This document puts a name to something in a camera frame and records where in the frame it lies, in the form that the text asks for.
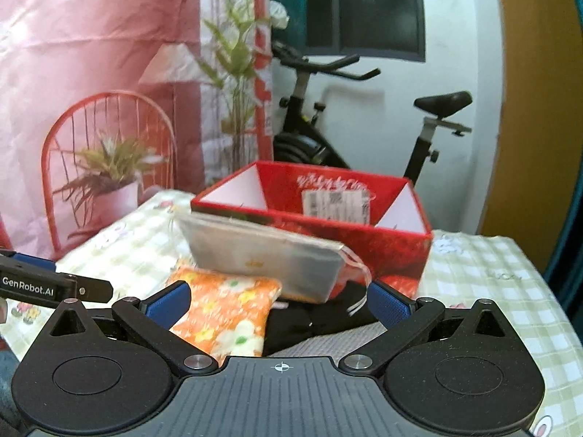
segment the stationary bike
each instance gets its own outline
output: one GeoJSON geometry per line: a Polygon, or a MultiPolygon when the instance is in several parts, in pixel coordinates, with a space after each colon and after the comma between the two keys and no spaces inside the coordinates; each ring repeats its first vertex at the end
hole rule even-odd
{"type": "MultiPolygon", "coordinates": [[[[302,114],[308,82],[311,75],[319,73],[348,80],[364,81],[379,75],[380,69],[376,68],[363,75],[350,74],[339,69],[357,63],[360,60],[359,56],[347,56],[328,64],[317,64],[309,62],[308,58],[297,49],[277,40],[272,42],[272,52],[282,66],[293,68],[296,71],[296,86],[293,94],[291,97],[284,97],[279,101],[279,106],[286,108],[287,112],[283,130],[273,140],[275,161],[350,169],[348,163],[342,159],[316,128],[318,118],[324,112],[326,105],[321,102],[314,103],[316,113],[311,119],[302,114]]],[[[434,115],[436,118],[425,117],[423,119],[421,134],[415,142],[405,170],[404,177],[410,179],[413,185],[419,179],[425,160],[429,159],[430,162],[436,163],[439,158],[439,151],[431,150],[433,135],[438,127],[450,129],[453,135],[459,137],[472,132],[472,129],[467,126],[444,120],[444,118],[452,116],[470,105],[472,101],[472,95],[465,91],[423,97],[414,101],[415,107],[434,115]]]]}

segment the gray ribbed plate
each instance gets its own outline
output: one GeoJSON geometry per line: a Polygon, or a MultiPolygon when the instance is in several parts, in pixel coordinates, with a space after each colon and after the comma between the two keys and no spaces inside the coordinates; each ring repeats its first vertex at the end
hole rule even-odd
{"type": "MultiPolygon", "coordinates": [[[[329,358],[231,358],[222,372],[186,379],[153,419],[120,437],[435,437],[385,400],[370,378],[329,358]]],[[[35,430],[30,437],[47,437],[35,430]]],[[[526,433],[515,433],[515,437],[526,433]]]]}

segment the red box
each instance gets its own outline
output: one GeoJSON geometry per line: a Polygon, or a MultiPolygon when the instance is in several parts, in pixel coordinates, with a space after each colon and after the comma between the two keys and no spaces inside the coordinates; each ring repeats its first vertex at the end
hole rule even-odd
{"type": "Polygon", "coordinates": [[[433,239],[410,181],[347,169],[258,161],[196,196],[191,208],[342,242],[368,266],[373,279],[410,297],[433,239]],[[368,193],[369,224],[304,215],[302,192],[322,190],[368,193]]]}

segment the silver bolt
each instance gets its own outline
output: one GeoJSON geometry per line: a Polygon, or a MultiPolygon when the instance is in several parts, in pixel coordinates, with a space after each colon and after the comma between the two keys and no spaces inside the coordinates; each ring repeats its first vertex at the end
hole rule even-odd
{"type": "Polygon", "coordinates": [[[352,369],[367,369],[372,365],[372,358],[366,355],[350,355],[344,359],[344,364],[352,369]]]}
{"type": "Polygon", "coordinates": [[[205,369],[213,364],[213,359],[207,355],[190,355],[184,359],[184,365],[191,369],[205,369]]]}

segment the orange floral pouch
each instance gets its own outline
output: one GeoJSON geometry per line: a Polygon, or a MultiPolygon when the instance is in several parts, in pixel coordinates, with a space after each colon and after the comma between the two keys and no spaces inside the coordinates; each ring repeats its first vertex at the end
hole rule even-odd
{"type": "Polygon", "coordinates": [[[226,356],[260,357],[267,315],[282,286],[274,279],[229,276],[181,265],[168,278],[190,285],[189,311],[171,331],[219,364],[226,356]]]}

